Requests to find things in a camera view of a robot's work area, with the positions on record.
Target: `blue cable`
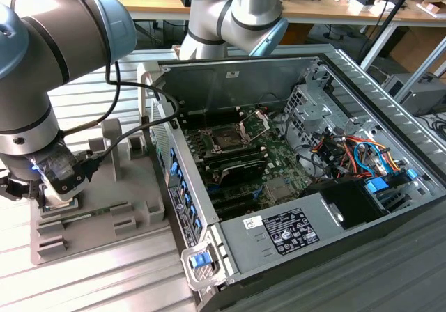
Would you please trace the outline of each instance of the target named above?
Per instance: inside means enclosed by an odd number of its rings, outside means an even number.
[[[375,150],[376,154],[378,154],[379,160],[381,161],[381,164],[383,165],[383,167],[385,168],[385,170],[386,170],[388,173],[393,173],[393,169],[392,169],[392,167],[390,167],[389,164],[387,164],[387,162],[385,162],[385,160],[384,160],[383,156],[381,155],[379,149],[378,149],[374,144],[369,143],[369,142],[367,142],[367,141],[363,141],[362,143],[365,143],[365,144],[369,145],[371,148],[373,148],[373,149]],[[358,153],[357,153],[357,149],[358,149],[359,145],[361,145],[362,143],[359,143],[359,144],[356,145],[356,147],[355,147],[355,160],[356,160],[357,164],[359,164],[362,168],[364,168],[364,169],[366,169],[367,171],[369,171],[369,172],[371,173],[371,176],[372,176],[372,177],[375,177],[375,173],[374,173],[369,167],[363,165],[363,164],[361,163],[360,159],[359,159],[359,155],[358,155]]]

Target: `barcode label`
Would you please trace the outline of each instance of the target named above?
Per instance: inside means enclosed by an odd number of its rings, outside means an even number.
[[[251,228],[254,228],[254,227],[257,227],[257,226],[262,226],[263,225],[261,216],[256,216],[256,217],[244,219],[243,223],[244,223],[245,228],[247,230],[249,230]]]

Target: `desk leg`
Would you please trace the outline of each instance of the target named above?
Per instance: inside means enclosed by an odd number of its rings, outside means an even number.
[[[389,40],[389,38],[394,33],[395,29],[397,28],[396,25],[389,25],[387,28],[385,28],[383,34],[378,39],[378,41],[375,43],[374,46],[370,49],[369,53],[366,55],[363,62],[361,62],[361,68],[363,70],[366,70],[369,68],[371,63],[375,60],[376,56],[378,56],[378,53],[382,48],[384,47],[385,43]]]

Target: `white label sticker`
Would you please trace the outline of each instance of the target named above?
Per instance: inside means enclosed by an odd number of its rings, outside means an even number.
[[[262,226],[263,225],[261,216],[256,216],[256,217],[244,219],[243,223],[244,223],[245,228],[247,230],[249,230],[251,228],[254,228],[254,227],[257,227],[257,226]]]
[[[240,72],[238,70],[233,71],[233,72],[227,72],[226,73],[226,78],[227,79],[232,79],[234,77],[238,77],[239,74],[240,74]]]

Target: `screw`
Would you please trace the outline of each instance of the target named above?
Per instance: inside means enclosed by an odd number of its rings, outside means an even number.
[[[25,138],[22,138],[20,136],[13,139],[13,143],[16,145],[23,145],[25,141],[26,141]]]

